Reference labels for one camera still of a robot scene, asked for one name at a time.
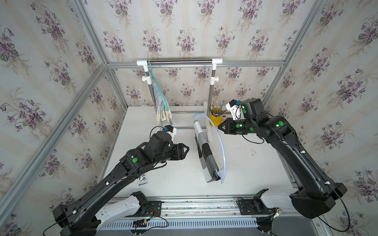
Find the aluminium mounting rail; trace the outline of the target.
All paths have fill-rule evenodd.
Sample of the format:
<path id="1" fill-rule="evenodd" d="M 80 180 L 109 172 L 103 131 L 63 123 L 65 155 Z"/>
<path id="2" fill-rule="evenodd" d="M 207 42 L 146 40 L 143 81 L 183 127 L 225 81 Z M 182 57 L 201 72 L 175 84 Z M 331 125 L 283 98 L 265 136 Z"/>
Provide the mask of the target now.
<path id="1" fill-rule="evenodd" d="M 128 215 L 135 214 L 141 206 L 149 201 L 162 201 L 161 215 L 156 217 L 205 218 L 239 216 L 240 210 L 236 197 L 201 196 L 201 197 L 171 197 L 148 199 L 142 192 L 135 192 L 129 197 L 114 203 L 100 202 L 82 207 L 83 216 L 100 220 L 108 225 Z M 267 217 L 267 215 L 250 215 L 251 217 Z"/>

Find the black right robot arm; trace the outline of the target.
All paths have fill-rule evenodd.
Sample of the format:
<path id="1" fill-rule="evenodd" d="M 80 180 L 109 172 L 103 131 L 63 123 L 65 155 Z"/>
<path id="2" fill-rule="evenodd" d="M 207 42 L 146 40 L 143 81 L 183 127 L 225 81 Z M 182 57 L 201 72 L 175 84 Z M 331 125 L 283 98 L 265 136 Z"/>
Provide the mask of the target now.
<path id="1" fill-rule="evenodd" d="M 218 128 L 231 135 L 255 133 L 279 153 L 300 183 L 297 188 L 281 192 L 261 190 L 257 208 L 290 208 L 314 219 L 329 212 L 336 200 L 346 194 L 345 185 L 334 182 L 312 159 L 290 123 L 282 116 L 270 117 L 260 99 L 233 99 L 226 108 L 232 116 Z"/>

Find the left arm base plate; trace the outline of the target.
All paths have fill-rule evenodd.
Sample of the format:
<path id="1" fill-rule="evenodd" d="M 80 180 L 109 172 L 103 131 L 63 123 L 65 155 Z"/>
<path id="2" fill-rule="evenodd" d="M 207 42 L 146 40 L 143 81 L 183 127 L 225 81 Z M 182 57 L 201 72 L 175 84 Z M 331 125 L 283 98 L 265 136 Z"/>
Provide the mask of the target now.
<path id="1" fill-rule="evenodd" d="M 156 217 L 161 215 L 162 201 L 149 201 L 133 215 L 126 217 Z"/>

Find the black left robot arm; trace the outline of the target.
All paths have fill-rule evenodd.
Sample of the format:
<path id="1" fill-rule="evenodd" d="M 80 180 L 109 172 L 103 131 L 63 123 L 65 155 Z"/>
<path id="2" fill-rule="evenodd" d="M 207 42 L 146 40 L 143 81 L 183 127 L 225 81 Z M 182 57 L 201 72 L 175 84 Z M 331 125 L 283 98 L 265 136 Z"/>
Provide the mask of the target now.
<path id="1" fill-rule="evenodd" d="M 124 187 L 143 174 L 166 165 L 167 161 L 185 159 L 190 148 L 175 144 L 168 132 L 158 131 L 134 149 L 129 150 L 113 170 L 97 185 L 71 204 L 60 204 L 53 210 L 62 236 L 94 236 L 102 227 L 134 215 L 148 206 L 146 196 L 138 191 L 126 200 L 106 206 Z"/>

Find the light blue plastic hanger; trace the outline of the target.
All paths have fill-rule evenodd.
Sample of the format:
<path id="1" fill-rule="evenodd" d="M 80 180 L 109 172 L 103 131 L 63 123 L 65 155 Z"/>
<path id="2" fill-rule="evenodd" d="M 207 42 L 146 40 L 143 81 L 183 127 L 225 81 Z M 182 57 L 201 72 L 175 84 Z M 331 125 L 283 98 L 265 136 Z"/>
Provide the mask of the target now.
<path id="1" fill-rule="evenodd" d="M 226 177 L 226 158 L 224 144 L 219 133 L 219 130 L 213 127 L 213 123 L 205 114 L 196 113 L 193 115 L 194 121 L 198 120 L 203 132 L 207 136 L 207 141 L 214 156 L 214 159 L 219 168 L 219 175 L 221 179 L 216 182 L 223 183 Z"/>

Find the teal plastic hanger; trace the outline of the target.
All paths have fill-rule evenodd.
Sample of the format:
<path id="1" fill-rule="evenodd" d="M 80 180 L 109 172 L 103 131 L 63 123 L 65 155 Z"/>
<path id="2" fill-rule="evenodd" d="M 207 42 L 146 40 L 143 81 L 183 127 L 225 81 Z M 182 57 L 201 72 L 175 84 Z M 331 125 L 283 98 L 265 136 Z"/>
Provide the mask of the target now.
<path id="1" fill-rule="evenodd" d="M 155 75 L 153 73 L 152 63 L 149 60 L 147 60 L 147 66 L 148 66 L 148 69 L 149 69 L 149 72 L 150 72 L 150 75 L 151 75 L 151 79 L 152 79 L 153 82 L 155 82 L 157 90 L 158 90 L 158 92 L 160 94 L 160 98 L 161 98 L 161 100 L 163 102 L 164 109 L 165 109 L 165 111 L 168 112 L 169 111 L 168 103 L 167 103 L 167 101 L 165 99 L 164 93 L 162 92 L 161 87 L 160 87 L 158 81 L 156 80 L 156 77 L 155 77 Z"/>

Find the black white checkered scarf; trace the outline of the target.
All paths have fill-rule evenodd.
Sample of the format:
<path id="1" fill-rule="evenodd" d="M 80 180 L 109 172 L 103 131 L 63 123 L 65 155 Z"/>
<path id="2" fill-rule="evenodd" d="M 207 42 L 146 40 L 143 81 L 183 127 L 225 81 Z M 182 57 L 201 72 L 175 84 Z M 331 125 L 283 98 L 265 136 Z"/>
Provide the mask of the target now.
<path id="1" fill-rule="evenodd" d="M 197 145 L 199 161 L 207 183 L 219 181 L 219 168 L 214 159 L 212 151 L 207 141 L 207 136 L 203 132 L 198 120 L 194 121 L 195 141 Z"/>

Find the blue cream plaid scarf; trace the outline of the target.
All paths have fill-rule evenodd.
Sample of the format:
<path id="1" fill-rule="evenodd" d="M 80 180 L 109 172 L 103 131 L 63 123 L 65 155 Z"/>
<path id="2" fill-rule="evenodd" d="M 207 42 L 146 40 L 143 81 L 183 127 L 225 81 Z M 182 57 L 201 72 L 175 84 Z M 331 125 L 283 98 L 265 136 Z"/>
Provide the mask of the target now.
<path id="1" fill-rule="evenodd" d="M 155 103 L 156 103 L 156 119 L 159 124 L 168 124 L 173 125 L 172 120 L 172 113 L 169 111 L 165 111 L 163 102 L 160 98 L 160 94 L 157 90 L 155 82 L 152 81 L 153 92 L 155 96 Z"/>

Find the white steel clothes rack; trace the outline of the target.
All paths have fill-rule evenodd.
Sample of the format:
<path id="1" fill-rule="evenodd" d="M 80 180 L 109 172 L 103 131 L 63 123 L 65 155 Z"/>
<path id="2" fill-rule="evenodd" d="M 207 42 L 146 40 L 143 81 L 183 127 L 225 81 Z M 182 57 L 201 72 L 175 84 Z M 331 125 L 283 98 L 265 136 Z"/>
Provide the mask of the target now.
<path id="1" fill-rule="evenodd" d="M 189 60 L 152 60 L 153 73 L 169 106 L 203 105 L 203 112 L 210 115 L 209 109 L 219 82 L 217 70 L 223 65 L 222 58 Z M 152 79 L 147 60 L 138 60 L 143 68 L 143 81 L 153 92 Z"/>

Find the packaged pen blister pack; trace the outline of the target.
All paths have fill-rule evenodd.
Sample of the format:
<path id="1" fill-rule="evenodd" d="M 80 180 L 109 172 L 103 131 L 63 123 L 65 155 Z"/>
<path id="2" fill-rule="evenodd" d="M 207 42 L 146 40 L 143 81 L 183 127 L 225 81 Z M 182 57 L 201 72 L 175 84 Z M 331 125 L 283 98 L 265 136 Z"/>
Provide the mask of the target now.
<path id="1" fill-rule="evenodd" d="M 139 178 L 138 178 L 138 185 L 141 186 L 141 185 L 145 185 L 148 183 L 148 180 L 147 180 L 147 174 L 146 173 L 143 173 Z"/>

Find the yellow pencil cup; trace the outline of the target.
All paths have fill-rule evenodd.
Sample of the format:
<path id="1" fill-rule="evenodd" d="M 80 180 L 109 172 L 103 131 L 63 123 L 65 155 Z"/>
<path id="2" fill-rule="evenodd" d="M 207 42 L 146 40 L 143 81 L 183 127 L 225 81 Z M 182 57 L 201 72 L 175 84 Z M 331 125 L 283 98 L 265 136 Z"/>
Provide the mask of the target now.
<path id="1" fill-rule="evenodd" d="M 213 127 L 217 128 L 222 123 L 223 117 L 222 116 L 216 117 L 216 116 L 210 114 L 210 119 L 211 119 L 212 123 L 214 124 Z"/>

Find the pencils in cup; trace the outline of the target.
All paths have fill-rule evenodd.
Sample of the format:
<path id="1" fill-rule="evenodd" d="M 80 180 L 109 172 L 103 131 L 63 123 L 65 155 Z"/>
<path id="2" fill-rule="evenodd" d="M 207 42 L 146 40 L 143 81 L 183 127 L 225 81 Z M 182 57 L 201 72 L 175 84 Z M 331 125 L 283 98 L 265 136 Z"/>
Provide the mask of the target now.
<path id="1" fill-rule="evenodd" d="M 227 112 L 225 101 L 222 101 L 221 103 L 216 102 L 215 105 L 212 103 L 209 112 L 214 117 L 222 117 L 223 114 Z"/>

